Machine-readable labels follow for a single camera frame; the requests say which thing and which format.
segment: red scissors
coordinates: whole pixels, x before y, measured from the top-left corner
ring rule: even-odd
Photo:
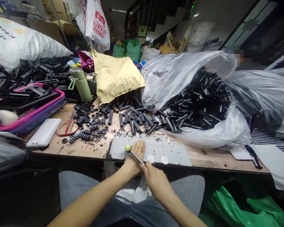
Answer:
[[[58,136],[69,136],[71,134],[74,134],[78,129],[79,126],[77,125],[76,129],[74,131],[70,131],[73,128],[73,125],[76,123],[76,121],[74,120],[74,114],[76,113],[76,110],[74,110],[72,116],[70,117],[70,120],[67,120],[67,122],[64,122],[56,131],[56,133],[58,134]],[[64,133],[59,133],[59,131],[61,130],[61,128],[66,125],[65,131]]]

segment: thermos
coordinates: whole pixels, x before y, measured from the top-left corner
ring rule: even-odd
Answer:
[[[92,94],[89,90],[83,70],[79,67],[71,67],[69,72],[71,74],[71,82],[68,88],[73,90],[76,85],[82,101],[90,102],[92,100]]]

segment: floor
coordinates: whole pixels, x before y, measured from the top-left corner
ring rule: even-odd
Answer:
[[[73,170],[101,180],[103,162],[76,158],[30,156],[25,163],[16,166],[11,172],[28,169],[27,172],[0,178],[0,227],[1,226],[47,226],[59,212],[60,195],[58,173]],[[205,185],[211,179],[231,177],[250,178],[263,184],[273,185],[269,175],[220,172],[191,168],[161,168],[170,181],[179,176],[202,172]],[[205,203],[215,190],[205,186]]]

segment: lap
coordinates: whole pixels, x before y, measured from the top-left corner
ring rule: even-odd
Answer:
[[[99,181],[81,173],[72,171],[59,173],[61,209],[64,210],[97,184]],[[205,188],[204,178],[199,175],[187,176],[172,182],[171,186],[185,206],[198,216]],[[109,226],[128,217],[145,227],[178,226],[153,196],[132,205],[124,204],[113,197],[98,215],[93,226]]]

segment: wooden table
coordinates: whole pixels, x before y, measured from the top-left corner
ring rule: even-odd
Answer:
[[[94,105],[98,106],[98,100],[94,102]],[[73,109],[73,104],[66,104],[62,111],[55,113],[52,118],[60,118],[63,122],[70,119]],[[129,124],[125,125],[125,131],[130,132]],[[98,142],[86,142],[77,139],[73,144],[63,144],[62,139],[69,137],[59,137],[55,134],[50,141],[49,147],[45,150],[34,149],[33,153],[42,153],[49,155],[64,155],[64,156],[75,156],[84,157],[91,159],[108,160],[109,144],[113,140],[114,130],[120,130],[119,126],[119,115],[113,115],[112,125],[109,126],[109,130],[105,138]],[[251,161],[238,161],[235,160],[229,152],[219,151],[209,148],[197,148],[193,147],[187,142],[178,139],[174,136],[166,135],[169,139],[176,141],[177,143],[183,143],[189,153],[192,167],[202,167],[202,168],[212,168],[225,171],[245,171],[245,172],[258,172],[258,173],[270,173],[269,170],[263,165],[261,161],[260,164],[263,169],[256,169]]]

